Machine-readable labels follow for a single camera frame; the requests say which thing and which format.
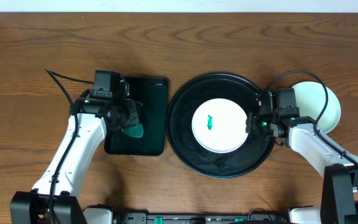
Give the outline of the green sponge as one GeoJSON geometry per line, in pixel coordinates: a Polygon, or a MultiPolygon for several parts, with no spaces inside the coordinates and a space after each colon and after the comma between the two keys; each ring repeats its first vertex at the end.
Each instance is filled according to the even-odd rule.
{"type": "Polygon", "coordinates": [[[122,132],[132,138],[141,138],[144,134],[144,128],[141,123],[138,123],[134,126],[124,128],[122,132]]]}

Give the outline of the white pink plate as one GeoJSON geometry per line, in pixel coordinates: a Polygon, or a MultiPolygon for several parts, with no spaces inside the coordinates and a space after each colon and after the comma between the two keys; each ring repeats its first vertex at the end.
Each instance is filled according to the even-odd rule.
{"type": "Polygon", "coordinates": [[[193,114],[192,132],[206,150],[225,154],[239,149],[246,141],[247,115],[235,102],[224,98],[205,101],[193,114]]]}

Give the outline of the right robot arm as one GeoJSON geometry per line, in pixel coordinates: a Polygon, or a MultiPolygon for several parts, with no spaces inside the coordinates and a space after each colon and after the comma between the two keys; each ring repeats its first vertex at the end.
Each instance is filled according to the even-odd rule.
{"type": "Polygon", "coordinates": [[[291,223],[358,223],[358,156],[329,138],[310,117],[249,113],[246,125],[248,133],[281,139],[323,178],[321,205],[290,209],[291,223]]]}

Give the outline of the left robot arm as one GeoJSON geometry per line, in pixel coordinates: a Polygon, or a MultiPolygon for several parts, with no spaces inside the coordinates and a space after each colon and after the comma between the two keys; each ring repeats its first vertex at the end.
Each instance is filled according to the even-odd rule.
{"type": "Polygon", "coordinates": [[[11,200],[13,223],[114,223],[102,205],[82,209],[78,197],[90,162],[108,133],[140,125],[142,103],[79,97],[70,108],[65,136],[47,170],[29,192],[11,200]]]}

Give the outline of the black rectangular tray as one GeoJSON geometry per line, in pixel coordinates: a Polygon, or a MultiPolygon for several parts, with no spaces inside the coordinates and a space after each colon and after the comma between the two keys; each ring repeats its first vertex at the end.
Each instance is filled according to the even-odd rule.
{"type": "Polygon", "coordinates": [[[104,151],[115,155],[159,156],[164,149],[168,80],[127,77],[126,81],[129,84],[129,99],[142,104],[138,112],[143,135],[135,138],[123,131],[109,133],[104,151]]]}

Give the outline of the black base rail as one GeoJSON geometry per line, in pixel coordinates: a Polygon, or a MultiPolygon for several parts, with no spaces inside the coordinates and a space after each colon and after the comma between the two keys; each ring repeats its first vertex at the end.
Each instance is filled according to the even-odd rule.
{"type": "Polygon", "coordinates": [[[235,215],[148,215],[146,213],[114,213],[91,209],[85,211],[88,223],[112,224],[239,224],[239,223],[290,223],[287,218],[255,213],[250,217],[235,215]]]}

